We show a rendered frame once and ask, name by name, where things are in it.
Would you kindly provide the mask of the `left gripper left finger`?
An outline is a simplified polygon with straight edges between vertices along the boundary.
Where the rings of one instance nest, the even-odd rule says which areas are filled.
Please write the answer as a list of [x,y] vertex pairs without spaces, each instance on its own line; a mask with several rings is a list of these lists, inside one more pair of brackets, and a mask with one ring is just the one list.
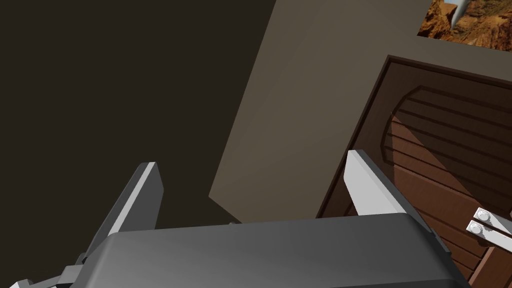
[[95,233],[84,258],[88,258],[113,233],[155,229],[163,194],[158,164],[141,163]]

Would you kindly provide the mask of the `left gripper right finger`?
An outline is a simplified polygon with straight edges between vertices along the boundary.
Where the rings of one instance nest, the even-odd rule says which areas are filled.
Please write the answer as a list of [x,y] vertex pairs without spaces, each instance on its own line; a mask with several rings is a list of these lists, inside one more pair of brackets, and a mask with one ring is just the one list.
[[343,181],[360,216],[405,213],[432,232],[404,194],[363,150],[347,151]]

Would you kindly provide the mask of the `brown wooden door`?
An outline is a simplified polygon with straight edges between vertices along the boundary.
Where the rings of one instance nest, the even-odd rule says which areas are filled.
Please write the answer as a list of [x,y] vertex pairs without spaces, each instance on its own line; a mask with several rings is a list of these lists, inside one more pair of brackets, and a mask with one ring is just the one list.
[[512,221],[512,80],[388,56],[347,145],[439,234],[472,288],[512,288],[512,252],[466,230]]

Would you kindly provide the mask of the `orange canyon wall picture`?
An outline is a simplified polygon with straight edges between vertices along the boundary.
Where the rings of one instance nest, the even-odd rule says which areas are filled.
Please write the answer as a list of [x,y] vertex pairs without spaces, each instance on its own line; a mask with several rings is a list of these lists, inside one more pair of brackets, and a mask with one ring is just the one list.
[[512,52],[512,0],[432,0],[418,36]]

